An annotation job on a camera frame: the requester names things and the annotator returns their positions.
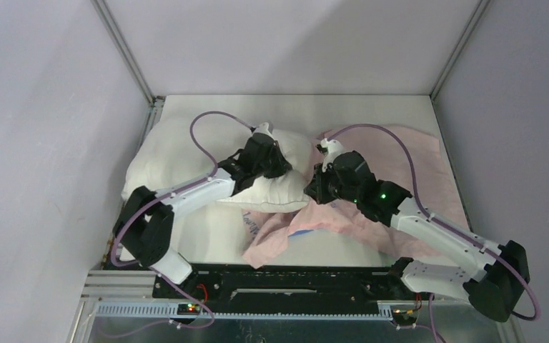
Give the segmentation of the pink and blue pillowcase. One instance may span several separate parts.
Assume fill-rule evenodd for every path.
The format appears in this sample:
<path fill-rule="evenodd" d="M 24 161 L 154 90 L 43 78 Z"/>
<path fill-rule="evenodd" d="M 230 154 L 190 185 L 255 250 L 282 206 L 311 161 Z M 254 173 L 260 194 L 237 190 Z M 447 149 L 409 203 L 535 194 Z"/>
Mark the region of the pink and blue pillowcase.
<path fill-rule="evenodd" d="M 468 229 L 453 177 L 441 155 L 439 139 L 403 126 L 383 131 L 356 128 L 336 139 L 365 158 L 378 179 L 418 194 L 422 204 Z M 307 206 L 289 213 L 243 211 L 252 240 L 242 254 L 252 267 L 266 264 L 376 265 L 400 257 L 427 263 L 451 261 L 409 234 L 366 219 L 355 206 L 340 200 Z"/>

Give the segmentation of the white pillow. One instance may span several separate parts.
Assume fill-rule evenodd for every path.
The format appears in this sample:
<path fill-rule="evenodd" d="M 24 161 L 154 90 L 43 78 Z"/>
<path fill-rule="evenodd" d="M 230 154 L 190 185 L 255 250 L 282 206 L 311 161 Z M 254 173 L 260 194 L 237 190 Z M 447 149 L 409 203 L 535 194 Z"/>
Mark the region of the white pillow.
<path fill-rule="evenodd" d="M 123 200 L 140 186 L 157 190 L 199 177 L 245 146 L 250 131 L 223 117 L 200 119 L 194 127 L 186 119 L 163 119 L 148 133 L 129 165 L 121 192 Z M 304 134 L 274 129 L 285 159 L 292 170 L 275 179 L 256 180 L 249 189 L 222 199 L 221 204 L 255 212 L 289 213 L 309 203 L 303 189 L 312 172 L 312 142 Z"/>

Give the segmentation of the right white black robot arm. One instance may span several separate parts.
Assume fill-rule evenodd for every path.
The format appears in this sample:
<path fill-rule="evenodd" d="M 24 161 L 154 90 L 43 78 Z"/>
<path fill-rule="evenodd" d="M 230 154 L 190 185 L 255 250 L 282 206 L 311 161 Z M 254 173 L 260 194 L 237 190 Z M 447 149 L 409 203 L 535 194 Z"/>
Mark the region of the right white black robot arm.
<path fill-rule="evenodd" d="M 496 322 L 506 322 L 530 281 L 525 248 L 466 234 L 450 220 L 419 205 L 409 190 L 377 179 L 365 159 L 350 151 L 326 156 L 314 166 L 304 193 L 318 204 L 353 203 L 372 222 L 417 238 L 453 262 L 441 266 L 399 258 L 387 279 L 388 292 L 404 299 L 413 292 L 435 293 L 467 302 Z"/>

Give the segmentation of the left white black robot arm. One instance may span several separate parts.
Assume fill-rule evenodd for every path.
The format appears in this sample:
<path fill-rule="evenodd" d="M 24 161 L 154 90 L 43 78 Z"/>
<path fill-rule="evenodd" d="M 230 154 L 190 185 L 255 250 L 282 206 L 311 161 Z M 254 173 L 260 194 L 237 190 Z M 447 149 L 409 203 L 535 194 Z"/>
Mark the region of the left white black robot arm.
<path fill-rule="evenodd" d="M 113 247 L 125 248 L 132 260 L 123 262 L 112 252 L 112 264 L 140 264 L 169 280 L 170 289 L 179 297 L 192 296 L 197 288 L 194 268 L 171 247 L 175 220 L 250 188 L 260 177 L 282 177 L 291 168 L 279 143 L 268 134 L 255 132 L 243 148 L 215 163 L 204 176 L 168 189 L 137 187 L 113 228 Z"/>

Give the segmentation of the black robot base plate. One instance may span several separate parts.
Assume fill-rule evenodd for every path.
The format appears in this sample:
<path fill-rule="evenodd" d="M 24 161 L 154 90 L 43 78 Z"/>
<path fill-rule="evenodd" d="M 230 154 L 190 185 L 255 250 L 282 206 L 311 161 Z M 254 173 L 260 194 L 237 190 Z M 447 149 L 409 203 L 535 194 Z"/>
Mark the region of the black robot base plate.
<path fill-rule="evenodd" d="M 370 314 L 385 302 L 424 304 L 387 267 L 195 264 L 181 284 L 212 311 L 259 313 Z"/>

